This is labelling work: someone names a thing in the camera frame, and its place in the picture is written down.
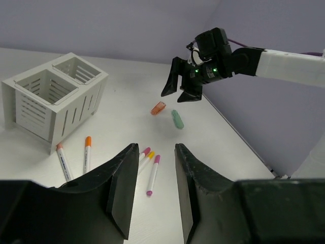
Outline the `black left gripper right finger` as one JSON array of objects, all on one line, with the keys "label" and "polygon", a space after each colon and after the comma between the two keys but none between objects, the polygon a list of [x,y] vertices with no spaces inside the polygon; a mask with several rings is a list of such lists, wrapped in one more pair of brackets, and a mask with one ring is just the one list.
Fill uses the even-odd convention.
[{"label": "black left gripper right finger", "polygon": [[233,182],[175,145],[178,196],[185,243],[237,243],[238,198]]}]

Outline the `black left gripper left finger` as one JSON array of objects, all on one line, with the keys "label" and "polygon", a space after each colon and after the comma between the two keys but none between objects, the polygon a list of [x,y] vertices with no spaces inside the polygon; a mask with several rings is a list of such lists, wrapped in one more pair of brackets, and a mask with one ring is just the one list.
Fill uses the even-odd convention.
[{"label": "black left gripper left finger", "polygon": [[131,143],[115,157],[58,189],[51,207],[60,218],[61,240],[126,240],[139,165]]}]

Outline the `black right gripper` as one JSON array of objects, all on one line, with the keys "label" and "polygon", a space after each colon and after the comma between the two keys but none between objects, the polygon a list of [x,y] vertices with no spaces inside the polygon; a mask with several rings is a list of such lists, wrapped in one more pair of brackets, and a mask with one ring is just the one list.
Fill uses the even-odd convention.
[{"label": "black right gripper", "polygon": [[196,102],[202,99],[203,85],[218,80],[231,78],[232,71],[227,72],[217,62],[211,60],[198,66],[192,66],[187,61],[175,57],[172,60],[171,73],[161,92],[165,97],[177,91],[178,77],[181,76],[180,89],[183,93],[177,99],[178,103]]}]

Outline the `orange capped white marker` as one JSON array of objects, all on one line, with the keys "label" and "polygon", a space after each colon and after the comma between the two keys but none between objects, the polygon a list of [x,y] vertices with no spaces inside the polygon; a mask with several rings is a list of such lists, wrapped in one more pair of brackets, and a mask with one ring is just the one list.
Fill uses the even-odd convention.
[{"label": "orange capped white marker", "polygon": [[86,174],[90,170],[91,147],[92,138],[90,136],[87,136],[85,139],[83,174]]}]

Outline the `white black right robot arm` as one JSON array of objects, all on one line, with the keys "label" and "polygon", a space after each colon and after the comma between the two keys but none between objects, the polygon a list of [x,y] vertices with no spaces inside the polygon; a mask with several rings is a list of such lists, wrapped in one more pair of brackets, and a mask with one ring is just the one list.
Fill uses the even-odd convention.
[{"label": "white black right robot arm", "polygon": [[181,89],[182,94],[177,100],[179,103],[199,101],[204,85],[237,74],[323,88],[324,55],[313,56],[246,47],[233,53],[216,55],[196,66],[175,57],[161,96],[171,95]]}]

